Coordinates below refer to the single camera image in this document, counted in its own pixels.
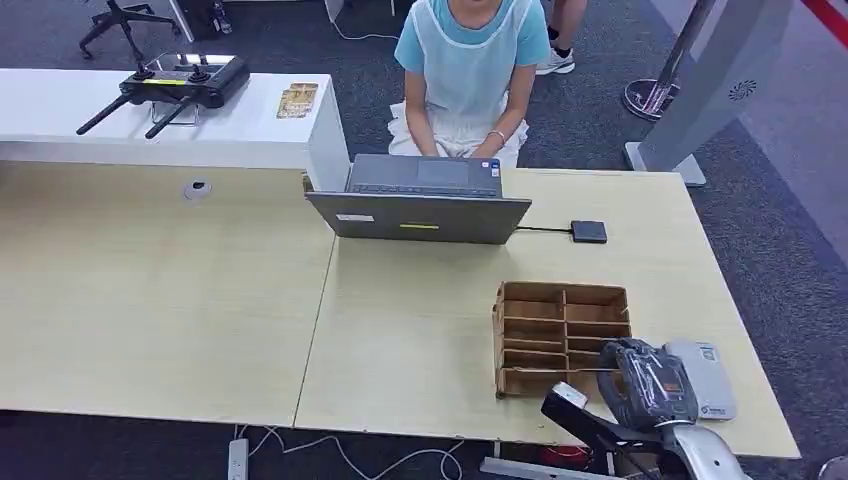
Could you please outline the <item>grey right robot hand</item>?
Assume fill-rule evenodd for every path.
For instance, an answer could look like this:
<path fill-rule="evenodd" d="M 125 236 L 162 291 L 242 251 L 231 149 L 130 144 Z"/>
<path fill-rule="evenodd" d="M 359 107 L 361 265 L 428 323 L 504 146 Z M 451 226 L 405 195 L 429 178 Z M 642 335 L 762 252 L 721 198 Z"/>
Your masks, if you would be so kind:
<path fill-rule="evenodd" d="M 594 452 L 650 452 L 684 457 L 673 429 L 693 425 L 698 406 L 681 360 L 643 340 L 620 338 L 603 345 L 596 383 L 612 422 L 591 414 L 578 392 L 560 382 L 541 412 Z"/>

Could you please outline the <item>person's left hand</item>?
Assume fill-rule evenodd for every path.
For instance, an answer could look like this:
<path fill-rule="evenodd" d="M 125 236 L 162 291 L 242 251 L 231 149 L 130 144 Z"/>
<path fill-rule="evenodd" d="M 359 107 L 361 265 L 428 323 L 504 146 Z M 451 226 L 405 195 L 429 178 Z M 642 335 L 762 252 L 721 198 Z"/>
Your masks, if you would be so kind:
<path fill-rule="evenodd" d="M 498 131 L 490 131 L 484 141 L 472 152 L 474 158 L 494 158 L 505 144 L 504 136 Z"/>

